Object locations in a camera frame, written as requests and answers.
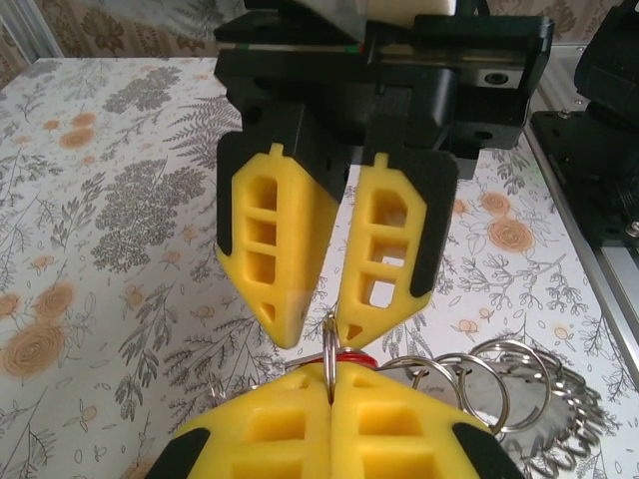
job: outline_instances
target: metal key ring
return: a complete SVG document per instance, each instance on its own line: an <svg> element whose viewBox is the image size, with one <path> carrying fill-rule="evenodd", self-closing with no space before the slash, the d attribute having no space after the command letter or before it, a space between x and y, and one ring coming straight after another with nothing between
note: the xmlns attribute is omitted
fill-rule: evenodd
<svg viewBox="0 0 639 479"><path fill-rule="evenodd" d="M446 369L444 366L439 364L438 362L433 361L432 359L427 359L425 357L420 356L407 356L407 357L398 357L395 359L391 359L387 363L385 363L382 367L379 367L377 371L386 371L389 369L396 369L403 366L419 366L420 369L415 374L412 381L412 388L417 389L419 387L419 381L425 376L428 371L426 368L432 367L439 374L441 374L444 379L450 384L452 390L455 393L455 398L457 399L457 409L463 410L463 401L461 399L461 392L459 391L459 387L457 385L457 381L455 377Z"/></svg>
<svg viewBox="0 0 639 479"><path fill-rule="evenodd" d="M478 355L482 352L485 353L502 351L523 351L525 354L528 354L541 369L543 383L546 386L544 401L541 408L539 408L537 411L533 411L527 418L523 419L522 421L519 421L518 423L510 426L504 426L502 429L504 433L520 432L534 425L548 410L548 407L550 406L550 400L552 399L552 385L550 384L550 374L548 373L546 365L532 347L519 343L517 341L513 341L512 339L495 339L492 341L484 342L482 344L479 344L478 346L473 347L470 350L470 354Z"/></svg>
<svg viewBox="0 0 639 479"><path fill-rule="evenodd" d="M224 384L218 376L209 371L209 387L211 388L211 398L213 399L213 407L218 407L227 401L227 393L224 390Z"/></svg>
<svg viewBox="0 0 639 479"><path fill-rule="evenodd" d="M477 418L478 420L483 422L486 426L488 426L488 428L490 428L490 431L492 432L493 435L497 435L500 432L502 432L504 425L506 424L506 421L508 420L508 416L510 415L510 397L508 396L508 388L504 384L499 374L492 367L486 364L482 359L479 359L476 356L471 356L470 354L463 354L463 353L443 354L441 356L435 357L433 361L438 362L442 366L458 366L464 361L472 362L473 364L476 364L479 367L488 371L490 375L492 375L492 377L495 378L495 380L497 381L497 384L499 385L499 391L501 392L501 414L499 415L499 418L497 419L497 422L495 424L488 424L486 421L484 421L479 416L479 413L470 405L470 401L468 400L468 395L466 394L465 370L462 370L461 374L459 374L459 392L461 394L461 401L464 406L464 409L466 409L475 418Z"/></svg>
<svg viewBox="0 0 639 479"><path fill-rule="evenodd" d="M337 350L339 338L337 336L337 321L333 312L326 315L322 325L323 379L328 394L328 404L335 398L335 384L337 381Z"/></svg>

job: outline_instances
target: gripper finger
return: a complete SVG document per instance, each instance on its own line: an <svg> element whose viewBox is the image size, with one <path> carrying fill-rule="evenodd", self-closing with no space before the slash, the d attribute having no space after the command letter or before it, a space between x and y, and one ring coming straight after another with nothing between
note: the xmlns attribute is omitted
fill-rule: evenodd
<svg viewBox="0 0 639 479"><path fill-rule="evenodd" d="M304 105L269 104L261 116L218 144L218 259L273 342L291 348L345 188L344 156Z"/></svg>
<svg viewBox="0 0 639 479"><path fill-rule="evenodd" d="M428 305L457 183L454 159L429 154L377 153L361 167L337 303L342 346L362 348Z"/></svg>

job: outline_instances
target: yellow foam pad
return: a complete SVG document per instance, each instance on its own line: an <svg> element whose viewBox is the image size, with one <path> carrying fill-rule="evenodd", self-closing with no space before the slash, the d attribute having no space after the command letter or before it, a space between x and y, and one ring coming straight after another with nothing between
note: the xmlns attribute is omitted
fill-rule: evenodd
<svg viewBox="0 0 639 479"><path fill-rule="evenodd" d="M304 326L338 203L273 144L234 176L233 251L218 257L273 342L294 347Z"/></svg>
<svg viewBox="0 0 639 479"><path fill-rule="evenodd" d="M337 365L335 399L306 365L191 421L211 435L189 479L477 479L452 432L470 415L357 364Z"/></svg>

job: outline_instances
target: gray leaf print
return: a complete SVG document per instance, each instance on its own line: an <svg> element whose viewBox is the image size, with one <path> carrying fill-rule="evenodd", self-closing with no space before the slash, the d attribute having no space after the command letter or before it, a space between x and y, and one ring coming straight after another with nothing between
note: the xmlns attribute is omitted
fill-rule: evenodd
<svg viewBox="0 0 639 479"><path fill-rule="evenodd" d="M63 169L44 159L44 155L15 155L0 160L0 208L13 208L23 199L16 188L24 183L42 180L47 175L57 177Z"/></svg>
<svg viewBox="0 0 639 479"><path fill-rule="evenodd" d="M167 160L129 165L106 188L108 204L96 228L108 232L91 250L98 269L119 272L147 264L146 247L174 235L176 207L204 194L204 173L184 167L165 174L166 165Z"/></svg>
<svg viewBox="0 0 639 479"><path fill-rule="evenodd" d="M253 316L236 316L216 326L213 333L187 336L182 346L164 359L168 366L164 375L185 396L169 406L176 418L170 433L195 412L202 413L210 407L212 368L232 371L231 376L220 375L229 392L272 381L284 372L284 360Z"/></svg>
<svg viewBox="0 0 639 479"><path fill-rule="evenodd" d="M102 107L107 112L124 113L135 106L140 112L155 110L171 100L167 90L180 81L180 69L160 67L144 79L133 80L129 85L113 93Z"/></svg>
<svg viewBox="0 0 639 479"><path fill-rule="evenodd" d="M102 182L104 181L104 173L98 173L91 180L87 180L82 184L82 197L75 197L60 209L62 219L54 223L53 234L51 235L51 247L53 249L61 247L67 250L67 243L71 234L87 227L91 222L96 207L93 202L102 194ZM52 221L56 215L50 208L40 203L44 219L41 223Z"/></svg>
<svg viewBox="0 0 639 479"><path fill-rule="evenodd" d="M499 162L497 173L503 180L503 186L507 189L508 194L519 194L519 190L526 186L522 173L530 167L528 159L516 149L511 151L494 150L492 156Z"/></svg>
<svg viewBox="0 0 639 479"><path fill-rule="evenodd" d="M190 158L201 167L213 169L218 160L218 140L227 132L239 130L242 118L223 95L197 100L200 103L180 107L189 113L171 125L182 128L165 142L178 142L171 147L171 150L182 150L178 157Z"/></svg>
<svg viewBox="0 0 639 479"><path fill-rule="evenodd" d="M53 73L62 65L62 62L56 60L38 60L31 65L23 75L28 78L36 78L41 75Z"/></svg>

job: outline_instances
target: table surface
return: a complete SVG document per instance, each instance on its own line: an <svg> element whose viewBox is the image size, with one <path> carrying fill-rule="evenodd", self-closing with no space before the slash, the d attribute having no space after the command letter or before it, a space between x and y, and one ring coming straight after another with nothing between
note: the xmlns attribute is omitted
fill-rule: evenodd
<svg viewBox="0 0 639 479"><path fill-rule="evenodd" d="M304 337L278 350L213 252L215 142L239 124L214 66L41 60L0 94L0 479L142 478L209 370L234 389L320 350L355 180ZM483 152L454 210L431 306L367 351L554 351L609 419L561 477L639 477L637 390L525 140Z"/></svg>

